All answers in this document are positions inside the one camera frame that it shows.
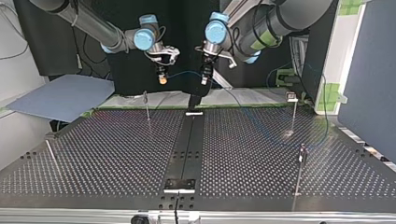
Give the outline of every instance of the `robotic arm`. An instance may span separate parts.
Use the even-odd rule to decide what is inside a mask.
[[[213,77],[213,63],[218,57],[227,58],[230,68],[237,66],[235,58],[254,63],[262,50],[278,47],[284,35],[315,23],[331,3],[332,0],[233,0],[223,13],[213,12],[205,28],[204,44],[195,48],[203,53],[201,84],[206,85]],[[256,20],[261,4],[270,9]],[[254,7],[251,29],[240,34],[235,23]]]
[[[57,14],[72,26],[95,38],[106,53],[128,52],[140,49],[156,63],[156,73],[161,84],[166,84],[168,66],[175,64],[179,50],[162,42],[165,29],[159,27],[155,15],[139,18],[140,28],[123,32],[121,29],[95,15],[78,0],[31,0],[48,13]]]

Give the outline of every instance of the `grey panel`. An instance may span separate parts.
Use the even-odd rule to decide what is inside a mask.
[[[339,120],[370,146],[396,161],[396,1],[367,3]]]
[[[182,111],[99,111],[2,171],[0,206],[158,209]]]
[[[113,82],[80,75],[64,75],[7,105],[7,108],[46,119],[72,122],[104,102]]]

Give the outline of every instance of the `white cable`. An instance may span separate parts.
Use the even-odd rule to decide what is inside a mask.
[[[1,9],[1,7],[5,7],[8,8],[8,10],[10,10],[16,18],[18,18],[18,13],[17,11],[15,11],[15,9],[9,5],[7,5],[4,2],[0,2],[0,13],[2,14],[2,16],[4,17],[4,19],[6,19],[6,21],[9,23],[9,25],[11,26],[11,28],[13,28],[15,30],[15,32],[22,38],[25,39],[23,33],[18,30],[18,28],[14,25],[14,23],[12,23],[12,21],[9,19],[9,17],[7,16],[7,14],[3,11],[3,9]]]
[[[72,27],[74,27],[76,25],[77,20],[78,20],[78,14],[76,13],[76,16],[75,16],[75,18],[74,18],[74,20],[72,22]]]
[[[149,59],[152,60],[153,62],[158,63],[158,64],[160,64],[160,65],[163,65],[163,66],[170,66],[170,65],[172,65],[171,63],[161,63],[161,62],[159,62],[159,61],[154,60],[154,58],[151,58],[151,57],[148,55],[148,53],[147,53],[146,51],[145,51],[145,55],[146,55],[147,58],[149,58]]]

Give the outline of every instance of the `green tape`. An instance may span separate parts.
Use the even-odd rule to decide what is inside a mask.
[[[359,8],[362,5],[362,0],[342,0],[338,15],[349,16],[358,15]]]
[[[271,33],[269,31],[265,31],[262,34],[262,36],[260,36],[260,40],[262,40],[262,42],[264,42],[265,44],[267,44],[269,46],[276,45],[276,39],[271,35]],[[253,49],[256,49],[256,50],[265,49],[265,46],[262,45],[259,42],[259,40],[256,40],[256,42],[254,42],[250,47]]]
[[[277,86],[293,86],[292,83],[285,83],[283,80],[280,80],[280,76],[287,76],[287,77],[294,77],[294,69],[288,68],[288,69],[278,69],[276,72],[276,85]]]
[[[278,104],[241,104],[243,107],[249,108],[261,108],[261,107],[285,107],[290,104],[287,103],[278,103]],[[238,104],[234,105],[198,105],[197,108],[206,109],[206,108],[239,108]]]
[[[85,119],[90,118],[90,117],[92,116],[93,112],[94,112],[94,110],[91,109],[91,110],[89,110],[89,111],[86,111],[86,112],[82,113],[82,114],[80,115],[80,117],[83,117],[83,118],[85,118]]]
[[[324,97],[326,100],[326,111],[327,112],[334,111],[334,109],[337,105],[337,102],[338,102],[338,98],[339,98],[339,93],[338,93],[339,88],[340,88],[339,83],[327,83],[326,84],[325,89],[324,89],[326,95]],[[323,90],[320,93],[317,111],[324,111]]]

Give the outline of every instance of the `black metal plate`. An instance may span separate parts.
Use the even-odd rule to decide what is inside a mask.
[[[0,173],[0,206],[158,209],[184,111],[98,111]]]
[[[202,165],[185,166],[200,176],[194,209],[396,212],[386,165],[331,124],[322,141],[325,119],[309,108],[298,108],[292,135],[291,124],[292,107],[206,110]],[[309,156],[294,197],[301,144]]]

